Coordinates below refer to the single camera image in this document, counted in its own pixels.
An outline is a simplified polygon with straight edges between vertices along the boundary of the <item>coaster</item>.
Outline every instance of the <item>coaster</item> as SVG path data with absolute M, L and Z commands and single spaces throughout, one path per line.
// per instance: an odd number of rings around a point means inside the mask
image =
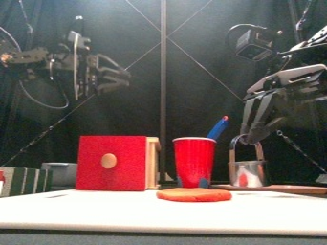
M 175 202 L 219 202 L 232 197 L 225 189 L 175 188 L 157 191 L 157 198 Z

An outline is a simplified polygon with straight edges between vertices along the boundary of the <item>white table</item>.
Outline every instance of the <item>white table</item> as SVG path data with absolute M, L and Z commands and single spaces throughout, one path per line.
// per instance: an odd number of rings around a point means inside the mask
M 139 238 L 224 238 L 225 242 L 239 237 L 235 242 L 241 244 L 245 238 L 249 244 L 259 238 L 265 239 L 260 244 L 277 244 L 273 239 L 280 238 L 321 244 L 327 241 L 325 208 L 324 198 L 272 191 L 233 191 L 229 201 L 180 203 L 157 199 L 155 190 L 60 190 L 0 199 L 0 241 L 31 234 L 65 233 L 73 238 L 100 233 L 115 234 L 116 239 L 125 234 L 132 241 L 136 234 Z

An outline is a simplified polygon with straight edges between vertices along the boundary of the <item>metal pole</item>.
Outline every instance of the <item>metal pole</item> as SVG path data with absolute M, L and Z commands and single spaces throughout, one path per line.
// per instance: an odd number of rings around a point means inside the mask
M 165 181 L 165 59 L 167 59 L 167 2 L 161 0 L 161 100 L 160 100 L 160 181 Z

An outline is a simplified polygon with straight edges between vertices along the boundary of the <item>wire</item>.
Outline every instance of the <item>wire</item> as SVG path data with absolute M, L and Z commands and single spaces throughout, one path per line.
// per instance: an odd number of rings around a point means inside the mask
M 21 80 L 18 81 L 18 85 L 20 85 L 20 88 L 21 88 L 21 91 L 23 91 L 24 95 L 27 96 L 27 98 L 28 98 L 32 102 L 35 102 L 37 105 L 40 105 L 40 106 L 43 106 L 43 107 L 45 107 L 45 108 L 48 108 L 48 109 L 63 110 L 63 109 L 65 109 L 65 108 L 69 106 L 69 100 L 68 100 L 68 97 L 67 97 L 67 94 L 65 94 L 65 92 L 64 92 L 64 89 L 63 89 L 63 87 L 61 87 L 60 82 L 57 81 L 57 79 L 56 79 L 55 81 L 56 81 L 56 83 L 57 83 L 59 90 L 60 90 L 61 95 L 63 95 L 64 100 L 65 100 L 65 104 L 64 104 L 63 106 L 51 106 L 51 105 L 48 105 L 48 104 L 40 102 L 40 101 L 36 100 L 36 99 L 31 96 L 31 94 L 27 92 Z

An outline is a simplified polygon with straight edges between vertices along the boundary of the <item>table surface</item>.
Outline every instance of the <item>table surface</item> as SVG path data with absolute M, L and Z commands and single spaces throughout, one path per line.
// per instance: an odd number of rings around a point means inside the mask
M 233 191 L 229 201 L 171 202 L 155 190 L 59 190 L 0 199 L 0 229 L 327 236 L 327 199 Z

